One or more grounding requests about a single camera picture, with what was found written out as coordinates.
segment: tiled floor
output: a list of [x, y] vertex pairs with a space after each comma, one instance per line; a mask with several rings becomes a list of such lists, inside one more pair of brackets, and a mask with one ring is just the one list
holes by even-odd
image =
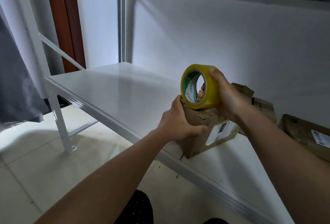
[[[92, 118], [76, 108], [62, 109], [68, 130]], [[0, 133], [0, 223], [33, 223], [65, 193], [130, 142], [101, 123], [72, 138], [68, 155], [52, 114], [42, 123], [23, 123]], [[154, 161], [139, 187], [150, 198], [155, 223], [203, 223], [219, 217], [248, 223], [218, 198]]]

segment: torn cardboard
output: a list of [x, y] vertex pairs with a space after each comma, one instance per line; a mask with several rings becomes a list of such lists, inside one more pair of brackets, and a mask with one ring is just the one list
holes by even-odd
[[[232, 83], [232, 85], [251, 103], [254, 94], [253, 90], [237, 83]], [[181, 103], [189, 124], [193, 126], [208, 126], [208, 130], [199, 136], [190, 136], [176, 141], [188, 159], [233, 139], [241, 131], [236, 123], [226, 119], [222, 115], [218, 115], [217, 111], [213, 108], [194, 110], [189, 108], [183, 100], [181, 100]]]
[[317, 157], [330, 162], [330, 129], [288, 114], [283, 114], [278, 126]]

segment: gray fabric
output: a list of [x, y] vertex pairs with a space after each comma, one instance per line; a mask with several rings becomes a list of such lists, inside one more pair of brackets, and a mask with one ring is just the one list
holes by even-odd
[[28, 121], [47, 111], [0, 16], [0, 123]]

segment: right hand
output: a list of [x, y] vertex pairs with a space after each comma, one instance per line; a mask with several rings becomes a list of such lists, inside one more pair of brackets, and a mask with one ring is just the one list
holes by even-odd
[[[249, 103], [240, 95], [237, 89], [232, 86], [222, 72], [215, 68], [210, 68], [209, 73], [219, 84], [219, 93], [221, 103], [217, 107], [219, 114], [225, 116], [233, 122], [237, 122], [239, 114], [247, 107]], [[197, 95], [199, 101], [204, 94], [204, 84]]]

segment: yellow tape roll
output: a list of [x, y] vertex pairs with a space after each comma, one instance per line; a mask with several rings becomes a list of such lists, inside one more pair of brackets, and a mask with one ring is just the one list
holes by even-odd
[[[192, 109], [215, 107], [220, 104], [219, 85], [209, 74], [210, 65], [192, 64], [182, 75], [181, 96], [184, 103]], [[197, 101], [197, 94], [200, 88], [196, 88], [199, 76], [204, 79], [204, 94], [200, 101]]]

